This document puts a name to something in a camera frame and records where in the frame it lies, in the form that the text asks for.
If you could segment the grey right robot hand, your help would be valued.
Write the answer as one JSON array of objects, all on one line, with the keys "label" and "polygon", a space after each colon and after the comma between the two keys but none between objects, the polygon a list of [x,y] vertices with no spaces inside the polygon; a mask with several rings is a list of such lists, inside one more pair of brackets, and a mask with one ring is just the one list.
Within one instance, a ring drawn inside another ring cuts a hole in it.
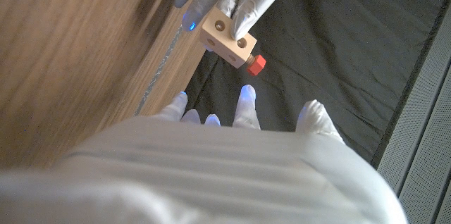
[{"label": "grey right robot hand", "polygon": [[256,92],[235,119],[199,119],[180,93],[154,116],[117,123],[48,170],[1,174],[2,223],[406,223],[381,175],[349,148],[324,105],[294,132],[264,131]]}]

